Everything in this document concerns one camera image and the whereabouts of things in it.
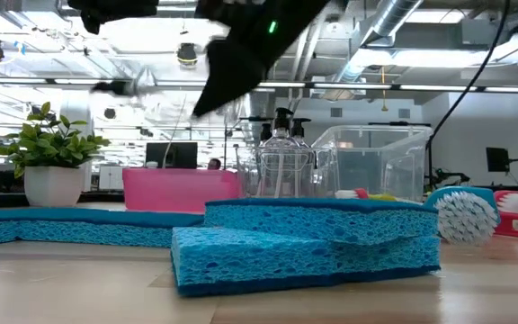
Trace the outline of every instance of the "table surface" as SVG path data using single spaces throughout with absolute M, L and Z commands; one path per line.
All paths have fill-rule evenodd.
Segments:
M 5 324 L 518 324 L 518 238 L 442 245 L 440 273 L 381 283 L 182 299 L 167 249 L 0 245 Z

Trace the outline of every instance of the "white wall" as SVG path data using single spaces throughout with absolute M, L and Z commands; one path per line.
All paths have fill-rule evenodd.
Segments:
M 459 94 L 442 94 L 423 106 L 424 122 L 436 125 Z M 474 185 L 516 185 L 487 172 L 485 148 L 505 148 L 518 158 L 518 94 L 468 94 L 433 142 L 433 166 L 463 172 Z M 518 180 L 518 162 L 511 165 Z
M 276 107 L 287 107 L 287 98 L 277 98 Z M 387 100 L 389 110 L 383 112 L 382 100 L 372 103 L 366 100 L 343 100 L 329 102 L 325 99 L 304 98 L 299 102 L 295 117 L 309 118 L 313 122 L 305 123 L 305 141 L 313 143 L 324 131 L 338 125 L 366 125 L 369 122 L 422 122 L 421 106 L 414 104 L 413 100 L 390 99 Z M 331 118 L 331 108 L 343 108 L 342 118 Z M 411 118 L 401 120 L 398 117 L 399 109 L 410 109 Z

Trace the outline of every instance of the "black cable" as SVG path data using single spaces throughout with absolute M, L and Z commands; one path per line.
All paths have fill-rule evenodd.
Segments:
M 447 12 L 447 13 L 446 13 L 442 18 L 441 18 L 441 20 L 439 21 L 439 23 L 442 23 L 442 21 L 444 21 L 444 20 L 445 20 L 445 18 L 447 18 L 447 16 L 448 16 L 449 14 L 451 14 L 452 12 L 454 12 L 455 10 L 457 10 L 457 11 L 458 11 L 458 12 L 460 12 L 460 13 L 462 13 L 462 14 L 463 14 L 463 18 L 469 18 L 469 17 L 467 16 L 467 14 L 466 14 L 464 11 L 462 11 L 459 7 L 454 7 L 454 8 L 452 8 L 452 9 L 450 9 L 450 11 L 448 11 L 448 12 Z
M 427 141 L 426 148 L 431 150 L 431 146 L 433 145 L 433 139 L 443 126 L 443 124 L 449 119 L 451 114 L 457 109 L 460 102 L 465 98 L 465 96 L 469 93 L 471 87 L 475 85 L 481 74 L 483 73 L 483 70 L 485 70 L 485 67 L 487 66 L 489 60 L 493 57 L 493 52 L 495 51 L 495 48 L 497 44 L 499 43 L 499 40 L 501 39 L 501 34 L 503 33 L 503 29 L 505 28 L 506 22 L 507 22 L 507 15 L 509 14 L 509 10 L 511 9 L 511 0 L 505 0 L 505 7 L 503 8 L 503 16 L 501 17 L 501 22 L 499 23 L 499 29 L 496 32 L 495 39 L 491 43 L 491 48 L 489 49 L 489 52 L 487 53 L 487 57 L 485 60 L 483 60 L 483 63 L 481 63 L 481 66 L 479 67 L 477 73 L 473 76 L 465 90 L 460 94 L 459 98 L 455 101 L 453 106 L 449 109 L 447 113 L 442 117 L 441 121 L 439 121 L 439 124 L 437 124 L 437 127 L 435 127 L 435 130 L 433 131 L 433 135 L 429 138 Z M 433 177 L 433 168 L 432 166 L 429 166 L 429 179 Z
M 514 177 L 513 173 L 509 172 L 508 176 L 510 176 L 514 180 L 514 182 L 518 185 L 517 178 Z

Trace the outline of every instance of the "white flower pot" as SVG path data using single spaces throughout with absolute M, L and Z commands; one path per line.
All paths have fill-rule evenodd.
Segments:
M 83 173 L 78 168 L 28 166 L 23 182 L 29 205 L 73 207 L 83 190 Z

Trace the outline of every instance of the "green led light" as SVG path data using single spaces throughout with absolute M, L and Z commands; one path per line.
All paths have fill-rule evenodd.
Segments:
M 269 25 L 269 33 L 274 33 L 276 29 L 277 29 L 277 22 L 272 21 L 271 24 Z

